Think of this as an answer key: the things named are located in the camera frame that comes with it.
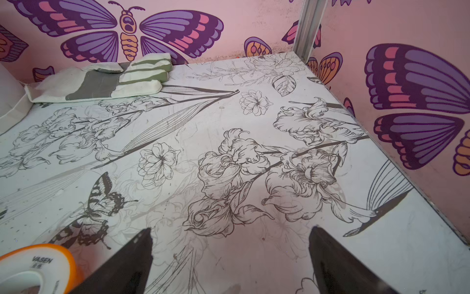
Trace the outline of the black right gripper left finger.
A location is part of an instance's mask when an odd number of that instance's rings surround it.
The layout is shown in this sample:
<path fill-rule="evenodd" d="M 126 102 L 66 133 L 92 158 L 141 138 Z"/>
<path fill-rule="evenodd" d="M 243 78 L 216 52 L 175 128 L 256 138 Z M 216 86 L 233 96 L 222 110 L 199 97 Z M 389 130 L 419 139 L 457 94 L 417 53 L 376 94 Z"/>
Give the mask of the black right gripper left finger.
<path fill-rule="evenodd" d="M 136 234 L 71 294 L 143 294 L 153 263 L 151 229 Z"/>

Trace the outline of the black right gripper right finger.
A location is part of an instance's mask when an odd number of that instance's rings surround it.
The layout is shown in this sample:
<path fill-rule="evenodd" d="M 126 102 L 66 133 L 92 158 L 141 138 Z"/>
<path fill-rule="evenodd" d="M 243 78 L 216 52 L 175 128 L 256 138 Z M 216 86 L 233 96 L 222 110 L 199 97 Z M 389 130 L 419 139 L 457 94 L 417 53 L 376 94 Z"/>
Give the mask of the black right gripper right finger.
<path fill-rule="evenodd" d="M 321 227 L 310 233 L 309 252 L 321 294 L 398 294 Z"/>

